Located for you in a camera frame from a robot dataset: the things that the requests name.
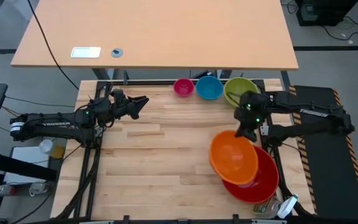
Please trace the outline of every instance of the desk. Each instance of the desk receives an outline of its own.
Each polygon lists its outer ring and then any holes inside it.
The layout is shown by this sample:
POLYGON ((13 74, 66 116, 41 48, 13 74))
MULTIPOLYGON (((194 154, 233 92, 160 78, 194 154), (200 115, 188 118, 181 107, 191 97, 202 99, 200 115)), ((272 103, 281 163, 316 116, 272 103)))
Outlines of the desk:
MULTIPOLYGON (((264 83, 267 91, 282 90, 279 79, 264 83)), ((96 81, 82 81, 76 107, 86 104, 95 88, 96 81)), ((253 206, 229 195, 208 162, 214 135, 238 125, 234 108, 223 97, 206 101, 194 93, 181 98, 172 85, 115 88, 129 96, 146 95, 150 101, 138 120, 126 116, 104 133, 92 220, 122 220, 123 215, 131 220, 229 219, 235 213, 240 218, 254 217, 253 206)), ((287 114, 273 114, 272 119, 291 125, 287 114)), ((294 139, 285 142, 296 146, 294 139)), ((68 141, 66 154, 77 146, 76 141, 68 141)), ((299 152, 286 146, 279 151, 288 188, 299 195, 307 211, 314 212, 299 152)), ((78 150, 64 162, 51 217, 76 192, 83 154, 78 150)))
MULTIPOLYGON (((35 13, 62 67, 298 68, 278 0, 41 0, 35 13), (74 47, 102 50, 71 58, 74 47)), ((56 66, 34 18, 11 65, 56 66)))

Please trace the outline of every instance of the wooden desk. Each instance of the wooden desk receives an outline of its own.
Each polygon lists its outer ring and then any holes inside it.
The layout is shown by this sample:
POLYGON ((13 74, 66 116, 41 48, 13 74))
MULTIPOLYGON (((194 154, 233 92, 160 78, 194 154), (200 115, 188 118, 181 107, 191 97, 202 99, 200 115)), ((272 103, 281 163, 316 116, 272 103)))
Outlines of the wooden desk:
MULTIPOLYGON (((35 13, 62 67, 298 68, 279 0, 41 0, 35 13), (74 47, 100 58, 71 58, 74 47)), ((34 18, 11 65, 56 66, 34 18)))
MULTIPOLYGON (((267 91, 282 90, 279 79, 264 82, 267 91)), ((77 107, 88 102, 95 87, 96 81, 81 82, 77 107)), ((123 215, 133 220, 229 219, 235 213, 240 218, 254 217, 253 206, 233 198, 208 162, 213 136, 237 128, 234 108, 223 97, 206 101, 194 93, 181 98, 171 85, 115 88, 129 96, 147 95, 150 101, 138 120, 126 116, 104 134, 92 220, 122 220, 123 215)), ((291 125, 287 114, 273 114, 272 119, 291 125)), ((286 143, 296 146, 294 139, 286 143)), ((69 141, 66 154, 77 145, 69 141)), ((279 150, 288 188, 312 212, 299 152, 285 146, 279 150)), ((51 217, 76 192, 82 160, 79 150, 64 162, 51 217)))

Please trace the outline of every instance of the bottle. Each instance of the bottle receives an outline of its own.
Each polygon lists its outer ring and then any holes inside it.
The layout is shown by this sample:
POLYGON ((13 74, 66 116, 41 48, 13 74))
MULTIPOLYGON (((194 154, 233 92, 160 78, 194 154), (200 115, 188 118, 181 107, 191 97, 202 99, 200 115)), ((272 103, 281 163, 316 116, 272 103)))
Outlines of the bottle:
POLYGON ((49 155, 50 157, 60 159, 63 157, 65 152, 64 148, 58 144, 54 144, 51 140, 46 139, 43 140, 40 145, 39 149, 42 153, 49 155))
POLYGON ((281 202, 276 196, 273 196, 264 203, 254 206, 254 213, 258 218, 274 218, 276 215, 285 218, 298 201, 298 195, 292 195, 289 199, 281 202))

